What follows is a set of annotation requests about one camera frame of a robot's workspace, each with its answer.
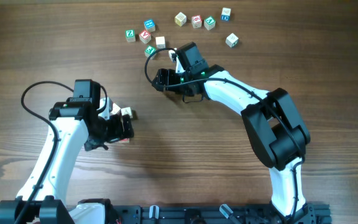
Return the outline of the green N letter block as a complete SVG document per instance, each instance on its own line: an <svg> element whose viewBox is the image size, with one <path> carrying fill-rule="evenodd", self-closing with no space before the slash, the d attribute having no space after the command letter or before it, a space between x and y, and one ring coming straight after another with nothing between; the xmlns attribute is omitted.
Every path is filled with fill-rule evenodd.
<svg viewBox="0 0 358 224"><path fill-rule="evenodd" d="M211 30L211 29L215 28L215 26L216 26L216 20L214 19L213 16L209 16L204 20L204 27L207 30Z"/></svg>

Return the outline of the green Z letter block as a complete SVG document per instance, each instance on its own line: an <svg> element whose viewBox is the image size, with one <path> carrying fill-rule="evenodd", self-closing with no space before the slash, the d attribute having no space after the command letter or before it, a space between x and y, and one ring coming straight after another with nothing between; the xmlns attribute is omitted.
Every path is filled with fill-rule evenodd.
<svg viewBox="0 0 358 224"><path fill-rule="evenodd" d="M125 36L126 36L126 40L128 42L135 42L136 41L136 36L135 36L135 30L134 29L126 30Z"/></svg>

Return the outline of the blue top wooden block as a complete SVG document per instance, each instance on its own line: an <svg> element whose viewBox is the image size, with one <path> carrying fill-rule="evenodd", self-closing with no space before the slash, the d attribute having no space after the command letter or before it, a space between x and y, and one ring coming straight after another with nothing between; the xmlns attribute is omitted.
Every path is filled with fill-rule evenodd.
<svg viewBox="0 0 358 224"><path fill-rule="evenodd" d="M149 33L156 30L155 22L152 19L147 19L144 21L145 30Z"/></svg>

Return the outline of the blue sided far block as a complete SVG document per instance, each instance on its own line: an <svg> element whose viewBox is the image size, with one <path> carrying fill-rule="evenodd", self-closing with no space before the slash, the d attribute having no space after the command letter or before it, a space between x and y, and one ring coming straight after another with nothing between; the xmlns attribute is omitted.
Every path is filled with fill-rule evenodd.
<svg viewBox="0 0 358 224"><path fill-rule="evenodd" d="M224 7L221 12L222 21L230 21L231 18L231 8Z"/></svg>

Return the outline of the white block blue side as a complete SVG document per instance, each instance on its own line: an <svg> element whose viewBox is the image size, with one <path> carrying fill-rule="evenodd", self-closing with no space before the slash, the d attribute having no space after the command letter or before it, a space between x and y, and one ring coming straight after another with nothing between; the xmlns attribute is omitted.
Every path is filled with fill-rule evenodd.
<svg viewBox="0 0 358 224"><path fill-rule="evenodd" d="M175 63L177 61L176 50L177 50L177 48L174 48L173 50L168 51L168 56L173 63Z"/></svg>

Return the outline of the red 6 number block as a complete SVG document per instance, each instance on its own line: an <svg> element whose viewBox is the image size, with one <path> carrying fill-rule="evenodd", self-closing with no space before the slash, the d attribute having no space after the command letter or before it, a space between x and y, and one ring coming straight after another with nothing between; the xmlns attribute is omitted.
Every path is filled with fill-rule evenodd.
<svg viewBox="0 0 358 224"><path fill-rule="evenodd" d="M191 18L191 24L194 29L200 28L203 24L202 18L200 15L195 15Z"/></svg>

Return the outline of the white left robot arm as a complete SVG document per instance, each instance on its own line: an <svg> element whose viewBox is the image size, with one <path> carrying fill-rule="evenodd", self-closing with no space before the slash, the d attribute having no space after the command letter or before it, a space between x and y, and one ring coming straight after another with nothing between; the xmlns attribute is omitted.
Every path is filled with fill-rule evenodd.
<svg viewBox="0 0 358 224"><path fill-rule="evenodd" d="M37 163L14 200L0 201L0 223L117 223L119 215L105 198L85 199L68 210L65 199L79 151L106 148L134 136L130 107L114 105L98 113L91 103L57 103Z"/></svg>

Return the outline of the yellow sided wooden block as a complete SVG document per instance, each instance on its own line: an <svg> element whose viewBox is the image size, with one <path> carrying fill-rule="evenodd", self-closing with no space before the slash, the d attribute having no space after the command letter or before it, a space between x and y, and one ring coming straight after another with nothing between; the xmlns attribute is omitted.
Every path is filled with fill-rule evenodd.
<svg viewBox="0 0 358 224"><path fill-rule="evenodd" d="M184 13L179 12L176 16L175 16L175 23L178 26L183 26L186 23L187 17Z"/></svg>

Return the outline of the white block green side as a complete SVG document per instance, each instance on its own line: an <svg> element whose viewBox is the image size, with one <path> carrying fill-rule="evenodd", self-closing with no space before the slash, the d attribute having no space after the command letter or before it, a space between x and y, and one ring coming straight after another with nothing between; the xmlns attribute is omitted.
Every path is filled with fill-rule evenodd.
<svg viewBox="0 0 358 224"><path fill-rule="evenodd" d="M230 47L233 48L237 45L239 41L238 36L236 36L234 33L231 33L230 35L228 35L226 37L226 44Z"/></svg>

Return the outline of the red V letter block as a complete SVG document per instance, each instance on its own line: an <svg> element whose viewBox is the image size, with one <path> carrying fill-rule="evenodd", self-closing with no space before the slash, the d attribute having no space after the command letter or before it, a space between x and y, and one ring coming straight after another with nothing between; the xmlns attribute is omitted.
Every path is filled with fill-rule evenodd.
<svg viewBox="0 0 358 224"><path fill-rule="evenodd" d="M143 42L144 44L147 44L151 41L151 34L150 32L148 32L147 30L143 30L142 32L139 33L139 39L141 42Z"/></svg>

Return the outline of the plain top wooden block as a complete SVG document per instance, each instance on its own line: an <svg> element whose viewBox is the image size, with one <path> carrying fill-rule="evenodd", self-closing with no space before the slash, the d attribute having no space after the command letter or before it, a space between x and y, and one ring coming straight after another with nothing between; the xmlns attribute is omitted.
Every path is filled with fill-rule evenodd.
<svg viewBox="0 0 358 224"><path fill-rule="evenodd" d="M166 41L164 36L156 37L155 42L158 49L163 49L166 47Z"/></svg>

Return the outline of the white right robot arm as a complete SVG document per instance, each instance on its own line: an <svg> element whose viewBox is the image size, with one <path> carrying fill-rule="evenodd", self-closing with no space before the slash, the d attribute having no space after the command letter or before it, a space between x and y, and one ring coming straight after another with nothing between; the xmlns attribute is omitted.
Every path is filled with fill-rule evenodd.
<svg viewBox="0 0 358 224"><path fill-rule="evenodd" d="M203 95L241 115L257 158L268 167L272 206L285 223L303 216L301 166L310 134L290 95L282 88L258 90L236 80L219 65L192 75L189 70L160 69L151 81L158 91Z"/></svg>

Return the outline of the letter A wooden block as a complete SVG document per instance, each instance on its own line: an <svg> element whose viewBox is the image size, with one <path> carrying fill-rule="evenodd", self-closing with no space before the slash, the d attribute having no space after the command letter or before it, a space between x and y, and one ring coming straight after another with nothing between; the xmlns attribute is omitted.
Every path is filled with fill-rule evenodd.
<svg viewBox="0 0 358 224"><path fill-rule="evenodd" d="M133 112L132 112L131 107L121 108L121 116L122 117L128 116L128 117L130 117L130 119L132 119L133 118Z"/></svg>

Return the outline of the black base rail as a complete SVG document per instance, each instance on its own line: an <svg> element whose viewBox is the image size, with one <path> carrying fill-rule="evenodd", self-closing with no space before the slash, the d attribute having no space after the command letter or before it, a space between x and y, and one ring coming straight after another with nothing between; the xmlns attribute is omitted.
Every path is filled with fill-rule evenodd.
<svg viewBox="0 0 358 224"><path fill-rule="evenodd" d="M330 224L333 222L329 205L304 205L291 215L280 215L271 204L254 204L230 207L222 204L219 207L150 207L115 206L109 221L113 224L189 224L189 223L299 223Z"/></svg>

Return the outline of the green E letter block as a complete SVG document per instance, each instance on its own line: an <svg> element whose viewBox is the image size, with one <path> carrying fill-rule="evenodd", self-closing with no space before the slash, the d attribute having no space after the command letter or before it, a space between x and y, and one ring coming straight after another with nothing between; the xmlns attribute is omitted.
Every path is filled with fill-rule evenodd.
<svg viewBox="0 0 358 224"><path fill-rule="evenodd" d="M153 46L151 46L151 45L148 45L148 46L145 48L144 53L145 53L145 56L146 56L147 58L150 57L150 59L152 60L152 59L156 56L156 54L157 54L156 51L157 51L157 49L156 49L155 47L153 47Z"/></svg>

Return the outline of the animal picture red block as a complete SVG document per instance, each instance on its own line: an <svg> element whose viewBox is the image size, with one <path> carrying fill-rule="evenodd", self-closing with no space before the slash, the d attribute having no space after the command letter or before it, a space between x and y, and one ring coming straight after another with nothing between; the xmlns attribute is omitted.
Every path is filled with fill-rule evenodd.
<svg viewBox="0 0 358 224"><path fill-rule="evenodd" d="M120 113L121 113L121 107L118 106L116 103L113 103L110 114L115 115L115 114L120 114Z"/></svg>

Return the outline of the red M letter block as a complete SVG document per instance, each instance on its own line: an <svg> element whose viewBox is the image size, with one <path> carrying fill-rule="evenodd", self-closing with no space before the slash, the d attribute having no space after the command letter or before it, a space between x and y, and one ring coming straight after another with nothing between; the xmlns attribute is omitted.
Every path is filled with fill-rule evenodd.
<svg viewBox="0 0 358 224"><path fill-rule="evenodd" d="M120 143L120 144L129 143L129 142L130 142L129 138L125 138L125 139L118 141L118 143Z"/></svg>

